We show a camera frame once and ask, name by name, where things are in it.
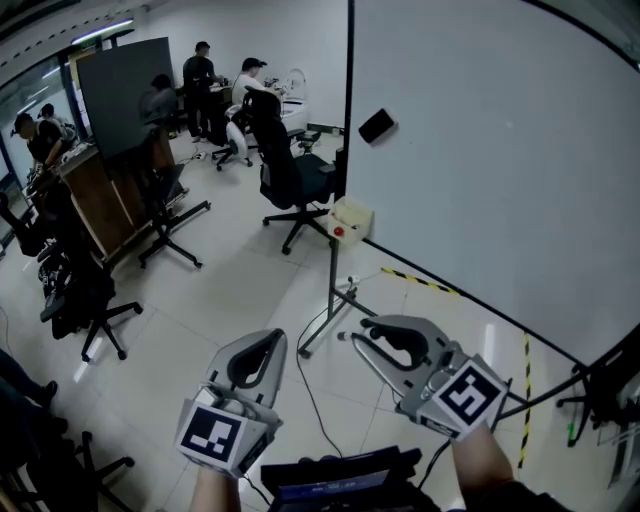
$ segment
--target yellow and black tape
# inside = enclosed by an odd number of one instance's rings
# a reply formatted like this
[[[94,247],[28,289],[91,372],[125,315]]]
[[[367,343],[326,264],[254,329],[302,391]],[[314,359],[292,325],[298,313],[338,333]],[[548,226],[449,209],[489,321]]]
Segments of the yellow and black tape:
[[[425,281],[424,279],[420,279],[419,277],[412,276],[409,274],[404,274],[403,272],[398,272],[397,270],[393,270],[390,268],[382,267],[380,270],[386,272],[387,274],[392,274],[394,276],[401,277],[402,279],[406,279],[407,281],[413,281],[414,283],[420,283],[434,290],[439,290],[441,292],[450,293],[451,295],[460,295],[457,291],[452,290],[451,288],[447,288],[446,286],[442,286],[436,283],[430,283]]]
[[[525,357],[525,374],[526,374],[526,398],[527,402],[531,401],[531,355],[529,335],[524,333],[524,357]],[[527,409],[524,416],[524,436],[522,437],[522,445],[520,446],[520,462],[518,462],[518,469],[522,469],[524,465],[524,459],[527,456],[527,442],[529,441],[529,431],[531,425],[531,409]]]

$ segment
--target black device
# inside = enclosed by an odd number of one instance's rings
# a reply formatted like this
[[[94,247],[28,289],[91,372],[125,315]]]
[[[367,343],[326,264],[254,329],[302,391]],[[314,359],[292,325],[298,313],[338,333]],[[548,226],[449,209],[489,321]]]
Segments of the black device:
[[[263,466],[261,479],[274,496],[270,511],[437,510],[408,482],[420,461],[418,449],[398,447],[339,459],[303,459],[298,464]]]
[[[381,108],[372,117],[370,117],[367,122],[358,128],[358,131],[364,141],[371,144],[393,128],[395,124],[396,123],[393,119],[391,119],[389,114],[387,114],[387,111]]]

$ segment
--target whiteboard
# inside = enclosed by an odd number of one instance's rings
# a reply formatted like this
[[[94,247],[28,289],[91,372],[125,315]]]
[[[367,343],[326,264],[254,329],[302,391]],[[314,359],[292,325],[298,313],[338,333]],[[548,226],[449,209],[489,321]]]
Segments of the whiteboard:
[[[585,363],[640,321],[640,75],[602,43],[518,0],[356,0],[350,130],[376,243]]]

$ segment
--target man in black shirt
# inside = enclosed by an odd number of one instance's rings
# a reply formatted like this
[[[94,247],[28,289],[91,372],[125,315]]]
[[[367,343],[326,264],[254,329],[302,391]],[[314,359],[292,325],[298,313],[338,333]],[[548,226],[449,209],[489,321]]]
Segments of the man in black shirt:
[[[184,78],[184,106],[188,115],[189,132],[193,142],[200,142],[200,130],[198,129],[198,111],[200,111],[200,127],[202,136],[209,133],[209,87],[214,82],[222,83],[213,71],[213,62],[209,56],[209,45],[200,41],[196,45],[196,53],[187,59],[182,68]]]
[[[69,150],[71,144],[64,140],[56,123],[41,119],[35,122],[27,114],[19,114],[15,122],[15,132],[27,141],[27,147],[34,160],[45,168],[55,164],[56,159]]]

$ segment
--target desk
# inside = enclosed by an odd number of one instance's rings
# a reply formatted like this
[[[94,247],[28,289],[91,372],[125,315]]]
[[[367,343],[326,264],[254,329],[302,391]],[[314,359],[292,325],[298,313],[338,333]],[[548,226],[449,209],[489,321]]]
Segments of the desk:
[[[144,203],[132,172],[125,162],[118,169],[105,166],[96,146],[72,156],[61,164],[56,175],[40,179],[29,190],[29,198],[39,212],[49,187],[61,179],[71,190],[71,197],[88,234],[105,261],[120,252],[149,223]],[[169,139],[162,132],[153,146],[153,165],[163,169],[175,165]],[[181,186],[176,187],[171,202],[184,197]]]

